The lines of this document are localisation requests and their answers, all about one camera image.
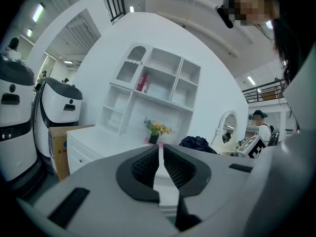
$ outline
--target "flower vase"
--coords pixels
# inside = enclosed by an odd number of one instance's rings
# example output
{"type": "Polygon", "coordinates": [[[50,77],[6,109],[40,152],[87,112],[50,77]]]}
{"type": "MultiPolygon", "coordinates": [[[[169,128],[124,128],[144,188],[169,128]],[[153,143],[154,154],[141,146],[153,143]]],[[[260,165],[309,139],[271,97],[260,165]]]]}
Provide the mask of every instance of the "flower vase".
{"type": "Polygon", "coordinates": [[[151,134],[148,143],[156,145],[157,141],[158,141],[158,138],[159,138],[159,135],[151,134]]]}

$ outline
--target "cardboard box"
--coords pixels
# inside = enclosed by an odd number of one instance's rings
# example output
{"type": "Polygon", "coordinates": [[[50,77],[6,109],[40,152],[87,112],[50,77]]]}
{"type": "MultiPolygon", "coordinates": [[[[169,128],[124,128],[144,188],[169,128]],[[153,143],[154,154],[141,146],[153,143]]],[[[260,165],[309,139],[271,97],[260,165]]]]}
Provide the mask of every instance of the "cardboard box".
{"type": "Polygon", "coordinates": [[[63,180],[69,173],[67,159],[67,131],[91,127],[93,125],[50,127],[48,131],[48,144],[50,161],[53,171],[59,180],[63,180]]]}

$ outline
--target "round mirror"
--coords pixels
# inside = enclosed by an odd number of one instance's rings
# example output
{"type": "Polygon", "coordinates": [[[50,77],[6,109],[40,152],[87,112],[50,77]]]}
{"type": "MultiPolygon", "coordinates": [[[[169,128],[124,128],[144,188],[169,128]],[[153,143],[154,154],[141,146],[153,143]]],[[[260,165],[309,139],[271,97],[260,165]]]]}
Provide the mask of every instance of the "round mirror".
{"type": "Polygon", "coordinates": [[[227,143],[233,136],[234,130],[236,126],[236,118],[233,114],[229,114],[224,122],[223,130],[222,130],[222,138],[223,142],[227,143]]]}

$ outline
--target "railing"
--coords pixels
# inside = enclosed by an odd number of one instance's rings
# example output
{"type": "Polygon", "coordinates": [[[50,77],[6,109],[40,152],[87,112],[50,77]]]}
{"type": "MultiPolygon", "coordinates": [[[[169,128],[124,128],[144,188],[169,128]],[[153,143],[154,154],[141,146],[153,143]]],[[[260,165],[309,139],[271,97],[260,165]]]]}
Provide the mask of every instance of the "railing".
{"type": "Polygon", "coordinates": [[[106,0],[111,14],[111,22],[126,14],[124,0],[106,0]]]}
{"type": "Polygon", "coordinates": [[[283,98],[283,92],[286,87],[287,84],[285,79],[281,79],[251,89],[243,90],[242,92],[247,100],[247,103],[254,103],[283,98]]]}

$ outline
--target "white shirt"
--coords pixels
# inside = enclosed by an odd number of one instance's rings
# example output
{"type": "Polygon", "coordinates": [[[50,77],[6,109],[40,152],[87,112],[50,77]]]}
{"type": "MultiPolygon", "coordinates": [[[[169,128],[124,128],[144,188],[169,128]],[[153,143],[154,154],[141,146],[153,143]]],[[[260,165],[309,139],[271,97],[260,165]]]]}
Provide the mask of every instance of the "white shirt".
{"type": "Polygon", "coordinates": [[[263,124],[259,126],[258,131],[255,133],[255,135],[260,135],[260,137],[263,139],[265,144],[267,145],[271,139],[271,130],[270,126],[268,124],[263,124]]]}

